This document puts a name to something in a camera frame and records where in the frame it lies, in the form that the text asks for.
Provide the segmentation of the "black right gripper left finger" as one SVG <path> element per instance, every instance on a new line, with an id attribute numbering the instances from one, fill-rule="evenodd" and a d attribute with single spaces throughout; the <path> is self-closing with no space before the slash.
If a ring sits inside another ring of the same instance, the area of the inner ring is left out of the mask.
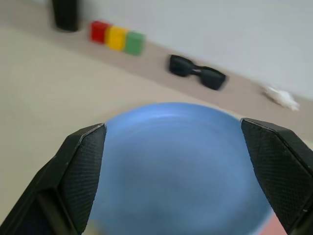
<path id="1" fill-rule="evenodd" d="M 80 235 L 98 189 L 107 128 L 67 136 L 34 176 L 0 226 L 2 235 Z"/>

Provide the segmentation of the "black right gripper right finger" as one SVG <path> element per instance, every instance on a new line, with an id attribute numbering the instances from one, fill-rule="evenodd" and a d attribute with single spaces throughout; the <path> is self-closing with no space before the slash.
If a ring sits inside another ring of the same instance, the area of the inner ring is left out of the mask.
<path id="1" fill-rule="evenodd" d="M 257 181 L 289 235 L 313 233 L 313 151 L 290 129 L 242 118 Z"/>

